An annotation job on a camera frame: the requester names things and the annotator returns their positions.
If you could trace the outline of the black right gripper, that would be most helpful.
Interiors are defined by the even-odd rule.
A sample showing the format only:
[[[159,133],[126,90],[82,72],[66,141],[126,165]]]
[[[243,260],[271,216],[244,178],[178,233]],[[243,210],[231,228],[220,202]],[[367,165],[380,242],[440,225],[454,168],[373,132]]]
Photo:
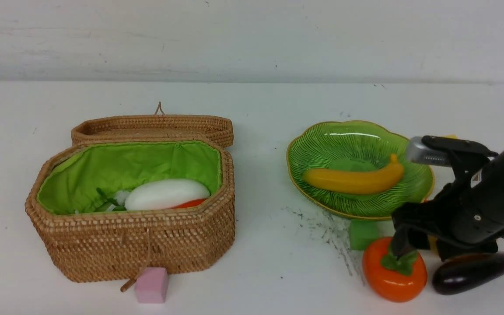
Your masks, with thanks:
[[[427,203],[407,202],[392,214],[395,233],[391,253],[400,259],[429,249],[436,237],[442,261],[475,253],[498,251],[504,238],[504,182],[447,184]]]

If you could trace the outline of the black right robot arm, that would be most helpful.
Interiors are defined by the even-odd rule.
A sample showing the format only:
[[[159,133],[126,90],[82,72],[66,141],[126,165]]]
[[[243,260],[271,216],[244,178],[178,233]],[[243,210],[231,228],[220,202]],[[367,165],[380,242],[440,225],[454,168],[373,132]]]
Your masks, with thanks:
[[[430,249],[429,237],[436,238],[442,261],[495,253],[497,239],[504,238],[504,151],[490,151],[475,141],[425,135],[409,140],[406,158],[449,167],[455,179],[433,199],[406,202],[392,213],[392,256],[399,259],[417,249]]]

